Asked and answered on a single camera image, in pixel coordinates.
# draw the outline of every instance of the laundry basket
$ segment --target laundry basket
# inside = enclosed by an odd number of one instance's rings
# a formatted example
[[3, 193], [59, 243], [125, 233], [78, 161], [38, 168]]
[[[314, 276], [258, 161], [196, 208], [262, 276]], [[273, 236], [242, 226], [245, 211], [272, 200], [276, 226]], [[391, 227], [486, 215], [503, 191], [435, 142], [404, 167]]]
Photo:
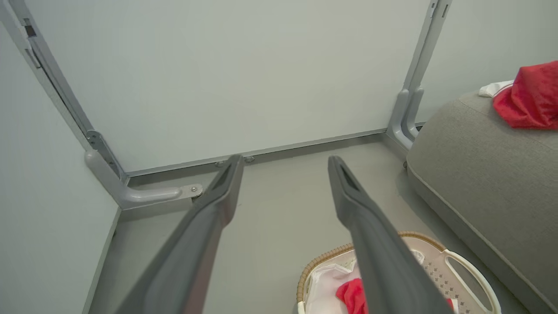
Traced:
[[[403, 242], [408, 246], [425, 272], [435, 283], [440, 293], [448, 299], [457, 299], [459, 313], [495, 313], [500, 314], [501, 308], [494, 290], [482, 274], [466, 259], [446, 249], [436, 240], [412, 231], [398, 232]], [[450, 260], [454, 259], [468, 270], [478, 281], [492, 310], [488, 310], [471, 289], [465, 284], [458, 272], [451, 266]], [[296, 293], [298, 313], [305, 314], [306, 300], [310, 293], [312, 273], [319, 267], [337, 264], [347, 267], [356, 260], [352, 244], [340, 246], [312, 260], [302, 272]]]

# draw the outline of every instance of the white fabric in basket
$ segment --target white fabric in basket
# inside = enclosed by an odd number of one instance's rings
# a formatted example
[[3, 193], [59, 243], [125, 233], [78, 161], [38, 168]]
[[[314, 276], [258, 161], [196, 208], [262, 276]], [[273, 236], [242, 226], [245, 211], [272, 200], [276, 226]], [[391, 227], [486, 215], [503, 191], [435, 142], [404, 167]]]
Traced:
[[360, 278], [356, 261], [349, 268], [334, 264], [315, 269], [306, 299], [306, 314], [347, 314], [347, 307], [335, 293], [342, 284], [356, 278]]

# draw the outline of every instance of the partition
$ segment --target partition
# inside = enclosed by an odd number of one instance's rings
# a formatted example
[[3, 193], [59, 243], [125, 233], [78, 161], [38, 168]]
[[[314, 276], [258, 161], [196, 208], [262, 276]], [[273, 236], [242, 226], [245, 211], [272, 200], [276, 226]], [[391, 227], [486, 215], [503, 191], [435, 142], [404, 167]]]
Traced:
[[444, 103], [558, 59], [558, 1], [454, 0], [421, 86], [417, 122]]
[[0, 312], [87, 313], [117, 205], [2, 23], [0, 95]]
[[383, 131], [429, 6], [25, 2], [126, 172]]

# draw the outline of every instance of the gray floor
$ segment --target gray floor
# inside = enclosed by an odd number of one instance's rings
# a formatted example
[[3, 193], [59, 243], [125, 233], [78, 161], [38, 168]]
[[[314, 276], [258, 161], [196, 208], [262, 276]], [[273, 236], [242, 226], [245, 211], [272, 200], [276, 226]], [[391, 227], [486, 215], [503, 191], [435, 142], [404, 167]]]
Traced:
[[[335, 216], [327, 173], [332, 154], [345, 160], [396, 229], [440, 240], [485, 274], [504, 313], [527, 313], [413, 192], [403, 154], [384, 135], [373, 135], [263, 156], [246, 167], [236, 214], [219, 244], [205, 314], [296, 312], [296, 286], [306, 264], [351, 241]], [[207, 186], [215, 170], [211, 165], [154, 174], [136, 178], [131, 186]], [[91, 313], [111, 312], [116, 296], [129, 289], [189, 205], [171, 207], [152, 210], [177, 212], [119, 224]]]

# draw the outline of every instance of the basket hole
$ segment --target basket hole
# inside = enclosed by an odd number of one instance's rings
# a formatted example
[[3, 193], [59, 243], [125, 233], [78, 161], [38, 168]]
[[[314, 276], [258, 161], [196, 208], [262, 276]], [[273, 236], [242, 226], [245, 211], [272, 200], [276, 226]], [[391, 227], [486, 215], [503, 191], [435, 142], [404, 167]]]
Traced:
[[463, 279], [463, 282], [477, 296], [482, 305], [484, 305], [484, 307], [486, 307], [489, 311], [492, 311], [488, 295], [484, 293], [482, 286], [477, 282], [475, 277], [467, 270], [467, 268], [451, 257], [448, 258], [448, 262], [455, 269], [455, 272]]

